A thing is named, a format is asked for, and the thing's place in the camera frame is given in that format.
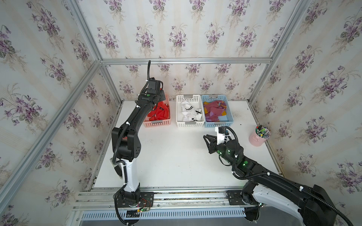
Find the plain red sock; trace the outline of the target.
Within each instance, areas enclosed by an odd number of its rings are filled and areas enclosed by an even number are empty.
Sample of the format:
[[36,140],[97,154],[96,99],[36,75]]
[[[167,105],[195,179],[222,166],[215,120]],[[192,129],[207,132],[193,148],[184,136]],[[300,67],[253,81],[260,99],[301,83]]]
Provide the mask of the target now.
[[167,120],[170,118],[169,105],[159,102],[156,107],[147,115],[149,121]]

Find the purple striped sock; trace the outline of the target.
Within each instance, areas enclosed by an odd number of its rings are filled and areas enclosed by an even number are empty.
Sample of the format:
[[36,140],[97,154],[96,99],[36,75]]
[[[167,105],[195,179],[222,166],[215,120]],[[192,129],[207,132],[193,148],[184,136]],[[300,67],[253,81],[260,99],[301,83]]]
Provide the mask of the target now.
[[222,116],[227,115],[227,104],[224,101],[203,102],[203,107],[207,122],[219,122]]

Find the white ankle sock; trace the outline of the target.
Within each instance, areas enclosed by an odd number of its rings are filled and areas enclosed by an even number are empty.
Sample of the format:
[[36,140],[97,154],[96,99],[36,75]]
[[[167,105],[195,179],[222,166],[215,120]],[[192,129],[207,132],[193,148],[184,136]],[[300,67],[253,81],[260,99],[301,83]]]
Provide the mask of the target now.
[[202,121],[202,109],[196,108],[191,105],[188,101],[181,103],[183,121],[184,122],[194,122]]

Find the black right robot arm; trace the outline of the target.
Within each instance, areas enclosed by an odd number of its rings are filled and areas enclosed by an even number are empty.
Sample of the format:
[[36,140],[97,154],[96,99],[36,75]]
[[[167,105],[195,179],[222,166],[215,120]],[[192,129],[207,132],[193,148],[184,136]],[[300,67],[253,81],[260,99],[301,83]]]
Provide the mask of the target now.
[[226,197],[230,205],[249,206],[244,214],[248,221],[257,221],[262,206],[269,205],[296,217],[305,226],[332,226],[337,217],[348,226],[353,224],[322,187],[296,183],[246,157],[232,128],[221,126],[216,132],[217,135],[204,135],[203,139],[210,154],[216,153],[237,180],[246,181],[242,189],[227,191]]

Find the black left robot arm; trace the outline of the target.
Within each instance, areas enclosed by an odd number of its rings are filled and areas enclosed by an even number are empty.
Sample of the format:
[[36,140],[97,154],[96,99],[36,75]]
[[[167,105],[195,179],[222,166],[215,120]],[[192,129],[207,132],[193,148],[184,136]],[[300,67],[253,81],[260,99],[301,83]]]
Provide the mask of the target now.
[[139,129],[147,115],[166,99],[163,82],[150,77],[150,66],[151,61],[148,62],[146,84],[135,101],[134,110],[128,119],[119,128],[114,127],[111,133],[111,162],[118,176],[123,179],[122,187],[114,195],[116,208],[125,205],[138,206],[141,202],[136,161],[141,152]]

